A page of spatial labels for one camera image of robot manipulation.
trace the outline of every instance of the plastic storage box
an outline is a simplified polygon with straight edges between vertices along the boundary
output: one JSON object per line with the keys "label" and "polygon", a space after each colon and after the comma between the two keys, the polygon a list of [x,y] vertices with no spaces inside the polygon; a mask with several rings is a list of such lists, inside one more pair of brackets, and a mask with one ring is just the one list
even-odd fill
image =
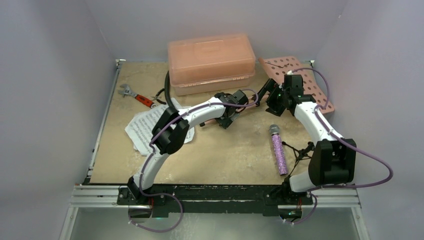
{"label": "plastic storage box", "polygon": [[255,75],[255,60],[246,34],[168,44],[170,84],[177,96],[247,86]]}

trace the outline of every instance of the wall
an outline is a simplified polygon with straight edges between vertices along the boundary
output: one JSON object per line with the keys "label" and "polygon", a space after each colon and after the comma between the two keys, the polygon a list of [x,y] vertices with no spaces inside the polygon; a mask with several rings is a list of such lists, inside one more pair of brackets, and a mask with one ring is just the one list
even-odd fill
{"label": "wall", "polygon": [[167,44],[247,33],[256,57],[315,59],[347,0],[87,0],[112,53],[166,61]]}
{"label": "wall", "polygon": [[[424,239],[424,2],[351,0],[316,59],[345,137],[390,163],[392,181],[358,189],[371,239]],[[388,171],[357,156],[355,181]]]}
{"label": "wall", "polygon": [[57,239],[115,73],[84,0],[0,1],[0,239]]}

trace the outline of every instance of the perforated pink board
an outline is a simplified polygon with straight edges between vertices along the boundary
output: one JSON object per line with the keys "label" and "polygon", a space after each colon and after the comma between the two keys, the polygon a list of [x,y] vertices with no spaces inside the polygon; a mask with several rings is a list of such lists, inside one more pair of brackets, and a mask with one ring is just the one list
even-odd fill
{"label": "perforated pink board", "polygon": [[[284,83],[284,75],[288,71],[304,67],[304,65],[294,56],[282,56],[268,59],[263,59],[260,57],[258,60],[268,77],[274,79],[279,84]],[[324,105],[327,100],[327,96],[320,89],[320,87],[318,87],[312,71],[299,70],[296,72],[296,74],[302,75],[304,93],[311,94],[317,104]],[[326,109],[320,110],[322,114],[331,113],[334,111],[334,106],[331,102],[329,102]]]}

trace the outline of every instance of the red wrench handle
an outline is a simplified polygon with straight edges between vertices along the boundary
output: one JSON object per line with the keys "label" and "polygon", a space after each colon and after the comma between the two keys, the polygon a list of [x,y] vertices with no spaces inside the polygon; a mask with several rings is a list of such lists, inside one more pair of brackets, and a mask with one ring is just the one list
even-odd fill
{"label": "red wrench handle", "polygon": [[154,102],[152,102],[147,97],[142,96],[140,94],[137,94],[137,96],[135,97],[135,99],[137,99],[140,103],[146,105],[149,108],[152,108],[152,105],[154,104]]}

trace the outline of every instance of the white paper sheet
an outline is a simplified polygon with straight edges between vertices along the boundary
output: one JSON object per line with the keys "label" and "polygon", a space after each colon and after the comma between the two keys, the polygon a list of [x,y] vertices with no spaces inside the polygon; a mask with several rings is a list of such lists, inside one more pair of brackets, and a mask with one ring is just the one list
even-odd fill
{"label": "white paper sheet", "polygon": [[[171,100],[177,109],[189,108],[189,106],[182,107],[175,98]],[[137,113],[126,126],[125,132],[134,143],[134,149],[138,150],[141,155],[146,156],[152,150],[149,147],[149,142],[153,137],[152,129],[167,108],[168,105],[160,104],[149,111]],[[187,132],[184,143],[193,140],[194,135],[195,129],[193,127]]]}

